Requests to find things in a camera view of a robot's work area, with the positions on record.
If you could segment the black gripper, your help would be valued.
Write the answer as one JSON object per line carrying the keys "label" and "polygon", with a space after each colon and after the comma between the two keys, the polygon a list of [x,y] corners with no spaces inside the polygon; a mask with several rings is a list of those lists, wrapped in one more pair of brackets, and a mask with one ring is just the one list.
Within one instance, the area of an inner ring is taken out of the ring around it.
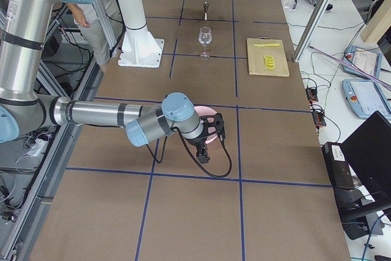
{"label": "black gripper", "polygon": [[196,157],[201,163],[209,163],[210,157],[206,146],[208,136],[188,139],[188,142],[196,148]]}

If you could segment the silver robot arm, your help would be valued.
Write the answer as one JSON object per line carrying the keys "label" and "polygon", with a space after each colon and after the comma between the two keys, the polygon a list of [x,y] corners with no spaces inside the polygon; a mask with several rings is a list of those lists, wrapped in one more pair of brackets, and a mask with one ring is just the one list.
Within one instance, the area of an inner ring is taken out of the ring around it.
{"label": "silver robot arm", "polygon": [[206,139],[211,124],[196,113],[184,94],[169,94],[159,106],[141,106],[99,104],[34,92],[51,12],[61,1],[87,4],[93,0],[9,0],[1,31],[1,141],[68,123],[124,128],[137,147],[177,131],[184,145],[196,147],[193,160],[207,163]]}

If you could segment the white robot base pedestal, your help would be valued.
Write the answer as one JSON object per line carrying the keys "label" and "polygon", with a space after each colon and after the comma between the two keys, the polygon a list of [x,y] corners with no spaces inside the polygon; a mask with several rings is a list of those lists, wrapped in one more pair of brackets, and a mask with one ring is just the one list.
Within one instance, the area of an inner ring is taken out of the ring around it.
{"label": "white robot base pedestal", "polygon": [[164,40],[148,30],[142,0],[118,0],[126,28],[119,66],[158,68]]}

